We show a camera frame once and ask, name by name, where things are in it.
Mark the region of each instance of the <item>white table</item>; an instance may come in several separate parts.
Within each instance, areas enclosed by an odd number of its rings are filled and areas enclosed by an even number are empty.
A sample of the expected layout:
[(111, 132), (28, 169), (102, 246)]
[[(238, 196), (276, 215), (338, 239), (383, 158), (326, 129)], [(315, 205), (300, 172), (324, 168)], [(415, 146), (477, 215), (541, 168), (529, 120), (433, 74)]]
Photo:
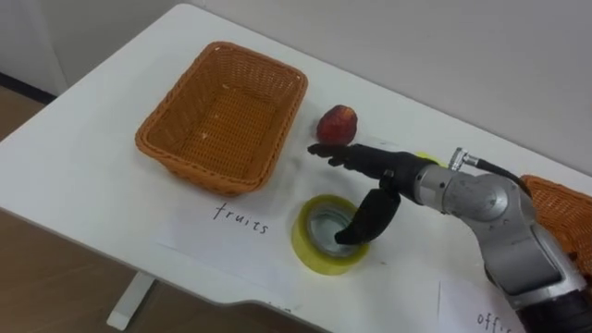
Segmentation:
[[(407, 202), (365, 266), (342, 277), (303, 273), (295, 282), (297, 305), (154, 241), (155, 229), (180, 198), (199, 200), (202, 192), (139, 153), (133, 136), (190, 62), (216, 40), (247, 46), (308, 76), (297, 129), (290, 133), (276, 174), (286, 156), (303, 154), (294, 143), (309, 134), (305, 124), (332, 105), (345, 104), (358, 112), (362, 132), (401, 149), (448, 161), (463, 146), (517, 174), (534, 173), (592, 193), (592, 179), (566, 166), (196, 7), (179, 5), (0, 143), (0, 207), (213, 302), (289, 306), (292, 315), (337, 332), (434, 332), (441, 275), (486, 283), (482, 262), (461, 222)], [(298, 193), (294, 198), (287, 209), (302, 199)], [(374, 265), (377, 260), (386, 265)], [(138, 294), (124, 297), (119, 306), (135, 310), (149, 276), (140, 275)]]

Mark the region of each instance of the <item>paper sheet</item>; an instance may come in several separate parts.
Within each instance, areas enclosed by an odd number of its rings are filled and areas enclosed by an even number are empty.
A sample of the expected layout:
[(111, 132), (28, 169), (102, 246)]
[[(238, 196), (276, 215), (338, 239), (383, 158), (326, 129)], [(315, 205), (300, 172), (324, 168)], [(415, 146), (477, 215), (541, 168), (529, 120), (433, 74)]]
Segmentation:
[(222, 201), (185, 205), (160, 227), (157, 241), (203, 264), (288, 297), (290, 274), (280, 262), (285, 228)]
[(514, 310), (493, 286), (443, 279), (438, 307), (439, 333), (524, 333)]

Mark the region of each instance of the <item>floor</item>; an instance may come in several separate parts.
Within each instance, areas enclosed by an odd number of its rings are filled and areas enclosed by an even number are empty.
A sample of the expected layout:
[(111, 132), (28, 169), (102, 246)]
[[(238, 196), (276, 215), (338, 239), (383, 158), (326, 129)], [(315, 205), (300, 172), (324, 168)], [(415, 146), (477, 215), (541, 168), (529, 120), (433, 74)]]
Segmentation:
[[(43, 105), (0, 87), (0, 141)], [(117, 332), (105, 320), (134, 271), (0, 212), (0, 332)], [(253, 304), (218, 307), (153, 286), (127, 332), (316, 332)]]

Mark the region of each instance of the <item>tape roll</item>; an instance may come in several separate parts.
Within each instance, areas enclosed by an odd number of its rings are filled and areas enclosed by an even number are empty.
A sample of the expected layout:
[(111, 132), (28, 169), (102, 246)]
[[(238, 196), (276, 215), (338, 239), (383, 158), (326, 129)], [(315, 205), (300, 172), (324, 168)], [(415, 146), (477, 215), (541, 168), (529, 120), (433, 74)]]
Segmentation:
[(325, 194), (314, 197), (302, 206), (296, 221), (294, 221), (291, 235), (292, 248), (308, 268), (319, 274), (336, 276), (347, 272), (352, 266), (359, 263), (368, 252), (369, 246), (368, 244), (347, 246), (335, 242), (324, 248), (322, 244), (319, 244), (311, 231), (311, 225), (315, 222), (314, 217), (318, 215), (319, 209), (324, 206), (337, 208), (342, 214), (349, 216), (347, 223), (351, 222), (357, 210), (353, 203), (336, 195)]
[(427, 159), (431, 159), (432, 161), (438, 163), (439, 166), (441, 167), (447, 167), (447, 165), (445, 165), (444, 163), (442, 163), (440, 160), (438, 160), (436, 157), (426, 153), (426, 152), (415, 152), (415, 155), (418, 157), (422, 157), (422, 158), (427, 158)]

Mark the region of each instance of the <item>white wall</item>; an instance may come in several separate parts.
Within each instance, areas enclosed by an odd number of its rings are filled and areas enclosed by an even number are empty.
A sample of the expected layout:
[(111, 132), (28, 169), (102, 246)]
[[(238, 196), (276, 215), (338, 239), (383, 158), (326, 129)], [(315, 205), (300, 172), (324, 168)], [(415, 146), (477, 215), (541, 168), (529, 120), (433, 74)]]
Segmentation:
[(192, 2), (592, 175), (590, 0)]
[(30, 0), (0, 0), (0, 72), (60, 94), (67, 85), (38, 9)]
[(68, 84), (74, 84), (178, 0), (35, 0)]

